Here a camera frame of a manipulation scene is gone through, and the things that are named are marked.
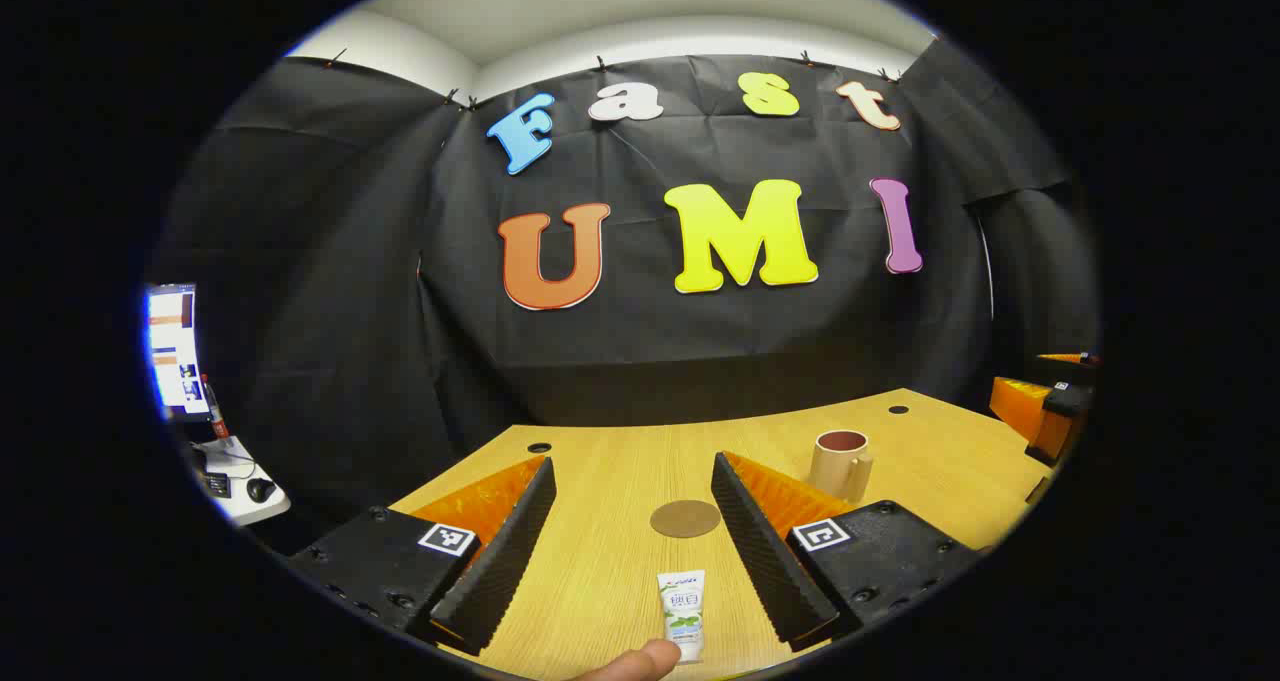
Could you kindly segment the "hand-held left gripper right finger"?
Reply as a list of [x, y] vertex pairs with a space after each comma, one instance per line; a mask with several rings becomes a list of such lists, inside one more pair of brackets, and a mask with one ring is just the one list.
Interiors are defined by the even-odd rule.
[[778, 640], [795, 652], [899, 617], [980, 559], [895, 501], [854, 509], [732, 452], [716, 454], [710, 490]]

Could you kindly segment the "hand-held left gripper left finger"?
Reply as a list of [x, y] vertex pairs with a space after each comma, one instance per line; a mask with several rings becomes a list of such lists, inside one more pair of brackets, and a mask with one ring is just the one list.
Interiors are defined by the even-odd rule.
[[291, 571], [385, 627], [472, 655], [521, 584], [557, 495], [535, 456], [416, 511], [370, 507], [291, 557]]

